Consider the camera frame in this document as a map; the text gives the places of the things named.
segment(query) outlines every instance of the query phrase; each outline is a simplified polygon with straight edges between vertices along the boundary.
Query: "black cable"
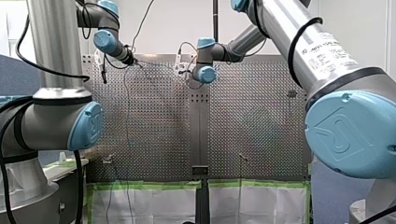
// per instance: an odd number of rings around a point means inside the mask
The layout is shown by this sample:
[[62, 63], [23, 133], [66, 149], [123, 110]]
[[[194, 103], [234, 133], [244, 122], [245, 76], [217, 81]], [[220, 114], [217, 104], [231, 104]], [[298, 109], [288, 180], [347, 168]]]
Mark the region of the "black cable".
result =
[[151, 8], [151, 5], [152, 5], [153, 3], [154, 3], [154, 0], [151, 0], [151, 2], [148, 4], [148, 8], [146, 9], [145, 16], [143, 17], [143, 20], [140, 22], [139, 29], [137, 30], [137, 33], [136, 33], [136, 35], [134, 36], [134, 41], [132, 42], [132, 49], [134, 49], [134, 42], [136, 41], [137, 37], [138, 37], [139, 34], [140, 34], [140, 30], [142, 29], [143, 23], [145, 22], [146, 17], [147, 17], [147, 15], [149, 14], [149, 9]]
[[262, 42], [262, 46], [258, 50], [256, 50], [254, 53], [245, 55], [245, 58], [251, 57], [253, 55], [256, 55], [258, 52], [260, 52], [260, 50], [262, 50], [262, 48], [264, 47], [266, 42], [267, 42], [267, 39], [264, 39], [264, 41]]
[[110, 198], [108, 199], [108, 204], [107, 204], [107, 209], [106, 209], [106, 222], [107, 222], [107, 224], [108, 224], [108, 210], [110, 209], [110, 205], [111, 205], [111, 194], [113, 193], [113, 187], [114, 187], [114, 183], [111, 184]]
[[[128, 148], [128, 151], [130, 152], [130, 151], [132, 151], [131, 139], [129, 138], [129, 116], [130, 116], [129, 114], [131, 113], [131, 95], [129, 93], [128, 85], [126, 84], [126, 74], [128, 73], [128, 71], [129, 71], [129, 69], [127, 69], [125, 71], [122, 82], [123, 82], [123, 85], [125, 87], [126, 94], [127, 94], [127, 99], [128, 99], [128, 108], [127, 108], [127, 114], [126, 114], [126, 120], [125, 120], [125, 131], [126, 131], [127, 148]], [[133, 216], [133, 213], [132, 213], [131, 199], [129, 197], [129, 173], [131, 173], [130, 170], [129, 170], [130, 167], [131, 166], [128, 166], [128, 174], [127, 174], [128, 176], [127, 176], [127, 180], [126, 180], [126, 195], [128, 197], [129, 212], [131, 213], [132, 223], [134, 223], [134, 216]]]
[[[87, 20], [85, 19], [85, 14], [87, 14], [88, 21], [89, 21], [90, 23], [87, 23]], [[81, 16], [82, 16], [82, 21], [84, 21], [85, 26], [88, 26], [88, 35], [85, 35], [85, 29], [84, 29], [84, 27], [83, 27], [83, 28], [81, 29], [81, 30], [82, 30], [82, 36], [84, 36], [84, 39], [89, 39], [90, 36], [91, 36], [92, 21], [91, 21], [91, 14], [90, 14], [90, 12], [88, 11], [88, 9], [87, 9], [87, 7], [86, 7], [85, 5], [82, 7]]]
[[78, 174], [78, 204], [77, 204], [77, 214], [76, 214], [76, 224], [81, 223], [82, 218], [82, 207], [84, 203], [84, 175], [82, 172], [81, 157], [79, 156], [79, 151], [74, 151], [76, 158], [77, 174]]
[[190, 45], [195, 50], [195, 52], [198, 51], [197, 48], [192, 43], [183, 42], [180, 44], [180, 47], [178, 47], [178, 54], [181, 54], [181, 48], [183, 47], [183, 45]]
[[123, 70], [123, 69], [125, 69], [125, 68], [127, 68], [127, 67], [129, 66], [129, 64], [126, 64], [126, 65], [123, 66], [123, 67], [118, 67], [118, 66], [114, 65], [114, 63], [112, 63], [112, 62], [107, 58], [107, 55], [105, 55], [105, 60], [110, 64], [110, 66], [112, 66], [112, 67], [115, 68], [115, 69]]
[[111, 11], [110, 9], [108, 9], [106, 7], [99, 6], [99, 5], [95, 4], [95, 3], [86, 3], [86, 4], [84, 4], [84, 7], [86, 7], [86, 6], [93, 6], [93, 7], [101, 8], [102, 10], [104, 10], [105, 12], [110, 14], [110, 16], [112, 16], [114, 18], [114, 20], [116, 21], [117, 25], [120, 28], [119, 16], [116, 13], [114, 13], [113, 11]]
[[262, 25], [260, 24], [260, 19], [259, 19], [259, 10], [258, 10], [258, 5], [259, 0], [254, 0], [253, 2], [253, 8], [254, 8], [254, 17], [256, 19], [256, 26], [259, 28], [260, 33], [262, 33], [263, 36], [267, 37], [268, 39], [271, 39], [271, 37], [265, 33], [265, 31], [262, 29]]
[[103, 80], [104, 84], [107, 84], [106, 72], [107, 72], [107, 70], [106, 70], [106, 55], [104, 54], [104, 56], [103, 56], [103, 64], [102, 64], [102, 72], [101, 72], [102, 80]]
[[[33, 98], [30, 97], [22, 97], [21, 99], [14, 100], [11, 102], [6, 103], [5, 105], [0, 107], [0, 113], [4, 112], [7, 109], [10, 109], [11, 107], [18, 106], [18, 105], [23, 105], [25, 104], [22, 108], [18, 110], [24, 110], [27, 106], [30, 106], [32, 104]], [[4, 155], [3, 155], [3, 138], [6, 133], [6, 130], [8, 126], [11, 124], [12, 120], [17, 116], [17, 113], [14, 113], [11, 117], [9, 117], [6, 122], [4, 123], [1, 131], [0, 131], [0, 169], [1, 173], [3, 176], [3, 187], [4, 187], [4, 203], [6, 205], [6, 211], [7, 211], [7, 217], [8, 221], [10, 224], [17, 224], [15, 217], [12, 214], [12, 207], [11, 207], [11, 201], [10, 201], [10, 196], [9, 196], [9, 183], [8, 183], [8, 175], [7, 175], [7, 168], [6, 164], [4, 161]]]
[[17, 42], [16, 52], [17, 52], [18, 57], [20, 57], [21, 60], [23, 60], [25, 63], [28, 63], [29, 65], [31, 65], [31, 66], [33, 66], [33, 67], [35, 67], [35, 68], [37, 68], [37, 69], [40, 69], [40, 70], [42, 70], [42, 71], [44, 71], [44, 72], [53, 74], [53, 75], [55, 75], [55, 76], [59, 76], [59, 77], [71, 77], [71, 78], [82, 78], [84, 82], [90, 80], [90, 77], [88, 77], [88, 76], [73, 76], [73, 75], [69, 75], [69, 74], [65, 74], [65, 73], [60, 73], [60, 72], [57, 72], [57, 71], [48, 69], [48, 68], [46, 68], [46, 67], [44, 67], [44, 66], [38, 65], [38, 64], [36, 64], [36, 63], [32, 63], [31, 61], [29, 61], [29, 60], [27, 60], [25, 57], [23, 57], [23, 56], [21, 55], [21, 53], [20, 53], [20, 48], [21, 48], [21, 43], [22, 43], [23, 39], [25, 38], [26, 33], [27, 33], [27, 30], [28, 30], [28, 28], [29, 28], [29, 23], [30, 23], [29, 16], [27, 16], [27, 18], [26, 18], [26, 23], [25, 23], [25, 27], [23, 28], [23, 32], [22, 32], [21, 38], [20, 38], [20, 39], [18, 40], [18, 42]]
[[[194, 62], [194, 60], [197, 58], [197, 56], [195, 55], [195, 57], [193, 57], [192, 58], [192, 60], [191, 60], [191, 62], [189, 63], [189, 66], [187, 66], [187, 73], [189, 73], [190, 75], [192, 75], [192, 73], [191, 73], [191, 71], [189, 70], [190, 69], [190, 66], [192, 65], [192, 63]], [[190, 88], [190, 89], [192, 89], [192, 90], [199, 90], [199, 89], [201, 89], [201, 87], [203, 87], [204, 86], [204, 83], [201, 83], [200, 85], [199, 85], [199, 87], [197, 87], [197, 88], [193, 88], [193, 87], [191, 87], [190, 86], [190, 84], [189, 84], [189, 79], [187, 79], [186, 78], [186, 85]]]
[[394, 206], [392, 206], [392, 207], [390, 207], [390, 208], [388, 208], [388, 209], [385, 209], [384, 211], [382, 211], [382, 212], [380, 212], [380, 213], [378, 213], [378, 214], [375, 214], [375, 215], [372, 216], [372, 217], [367, 218], [366, 220], [364, 220], [364, 221], [361, 222], [360, 224], [369, 224], [369, 223], [373, 223], [373, 222], [379, 220], [381, 217], [385, 217], [385, 216], [387, 216], [387, 215], [389, 215], [389, 214], [392, 214], [392, 213], [394, 213], [394, 212], [396, 212], [396, 205], [394, 205]]
[[297, 43], [298, 43], [300, 37], [304, 34], [306, 28], [308, 28], [309, 26], [311, 26], [313, 24], [316, 24], [316, 23], [322, 24], [323, 23], [323, 19], [321, 17], [315, 17], [315, 18], [311, 19], [309, 22], [307, 22], [305, 25], [303, 25], [298, 30], [296, 36], [293, 38], [293, 40], [291, 41], [291, 44], [290, 44], [289, 56], [288, 56], [289, 71], [290, 71], [291, 78], [293, 78], [294, 82], [297, 85], [299, 85], [300, 87], [302, 87], [302, 86], [301, 86], [300, 81], [298, 80], [298, 78], [297, 78], [297, 76], [296, 76], [296, 74], [294, 72], [294, 65], [293, 65], [293, 63], [294, 63], [294, 51], [296, 50]]

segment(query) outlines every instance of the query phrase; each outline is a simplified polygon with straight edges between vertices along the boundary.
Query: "metal pole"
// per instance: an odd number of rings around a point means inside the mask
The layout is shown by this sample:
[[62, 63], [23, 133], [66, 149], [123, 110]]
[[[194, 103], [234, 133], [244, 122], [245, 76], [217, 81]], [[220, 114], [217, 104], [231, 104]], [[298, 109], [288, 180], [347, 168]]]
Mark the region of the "metal pole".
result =
[[[29, 17], [39, 65], [81, 75], [81, 54], [74, 0], [28, 0]], [[61, 100], [90, 97], [80, 78], [59, 77], [43, 71], [35, 99]]]
[[213, 37], [219, 42], [219, 0], [213, 0]]

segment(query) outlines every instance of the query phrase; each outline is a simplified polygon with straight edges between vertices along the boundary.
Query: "pegboard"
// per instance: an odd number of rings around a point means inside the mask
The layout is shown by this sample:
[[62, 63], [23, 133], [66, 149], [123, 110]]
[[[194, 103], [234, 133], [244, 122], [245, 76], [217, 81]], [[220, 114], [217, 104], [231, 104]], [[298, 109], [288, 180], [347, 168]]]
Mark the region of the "pegboard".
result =
[[[137, 57], [153, 61], [152, 57]], [[89, 62], [93, 99], [105, 111], [103, 134], [95, 147], [96, 159], [88, 169], [89, 181], [190, 180], [185, 79], [173, 75], [171, 63], [142, 62], [142, 67], [124, 70], [108, 66], [108, 83], [104, 84], [100, 68]]]
[[[208, 165], [210, 178], [308, 176], [305, 96], [280, 56], [219, 63], [218, 80], [200, 90], [174, 75], [175, 55], [136, 58], [149, 63], [108, 67], [107, 84], [85, 60], [89, 88], [105, 110], [89, 181], [191, 180], [196, 164]], [[113, 162], [103, 163], [109, 155]]]
[[283, 58], [254, 56], [220, 69], [210, 86], [209, 177], [308, 178], [306, 95]]

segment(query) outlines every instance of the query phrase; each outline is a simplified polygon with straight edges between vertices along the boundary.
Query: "light blue joint cap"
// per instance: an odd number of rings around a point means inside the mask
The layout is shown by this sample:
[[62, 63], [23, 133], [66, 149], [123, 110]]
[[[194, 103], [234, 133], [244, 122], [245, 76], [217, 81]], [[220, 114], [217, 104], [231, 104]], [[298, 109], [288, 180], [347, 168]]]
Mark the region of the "light blue joint cap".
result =
[[119, 6], [117, 6], [117, 4], [113, 1], [109, 1], [109, 0], [102, 0], [98, 2], [98, 5], [101, 7], [105, 7], [109, 10], [111, 10], [112, 12], [114, 12], [117, 16], [119, 16]]
[[367, 91], [320, 98], [305, 119], [315, 155], [335, 172], [357, 178], [396, 177], [396, 103]]
[[209, 48], [216, 43], [213, 37], [201, 37], [198, 39], [198, 49]]
[[231, 7], [237, 12], [245, 11], [248, 0], [231, 0]]
[[211, 66], [202, 67], [198, 71], [198, 78], [201, 83], [212, 83], [216, 76], [216, 70]]
[[78, 115], [70, 132], [67, 149], [76, 151], [93, 147], [102, 132], [103, 110], [90, 102]]
[[103, 53], [111, 54], [117, 48], [117, 39], [107, 30], [97, 31], [93, 37], [94, 45]]
[[0, 96], [0, 105], [6, 104], [10, 101], [16, 100], [18, 98], [23, 97], [22, 95], [14, 95], [14, 96]]

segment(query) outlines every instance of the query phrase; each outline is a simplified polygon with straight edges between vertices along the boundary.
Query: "robotic arm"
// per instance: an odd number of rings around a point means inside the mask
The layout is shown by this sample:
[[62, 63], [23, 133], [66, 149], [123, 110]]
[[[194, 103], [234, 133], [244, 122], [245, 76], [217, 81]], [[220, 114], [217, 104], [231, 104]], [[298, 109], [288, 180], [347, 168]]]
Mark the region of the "robotic arm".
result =
[[[134, 63], [134, 55], [118, 40], [118, 8], [111, 1], [84, 7], [76, 7], [74, 0], [28, 0], [27, 4], [37, 60], [33, 66], [40, 69], [41, 87], [33, 97], [9, 99], [0, 107], [0, 182], [4, 185], [0, 222], [53, 224], [59, 223], [60, 195], [57, 185], [44, 176], [37, 151], [90, 148], [102, 128], [102, 107], [92, 100], [83, 84], [85, 77], [79, 75], [78, 27], [98, 28], [93, 42], [103, 53], [128, 65]], [[82, 206], [82, 171], [78, 175]]]
[[[372, 223], [396, 211], [396, 200], [389, 197], [396, 183], [383, 181], [396, 177], [396, 83], [381, 68], [358, 64], [324, 30], [322, 18], [309, 15], [309, 2], [232, 0], [233, 9], [255, 26], [227, 46], [201, 38], [193, 78], [214, 81], [213, 61], [240, 62], [271, 38], [308, 95], [305, 136], [315, 155], [337, 173], [379, 179], [366, 201], [370, 218], [362, 222]], [[395, 221], [392, 215], [378, 223]]]

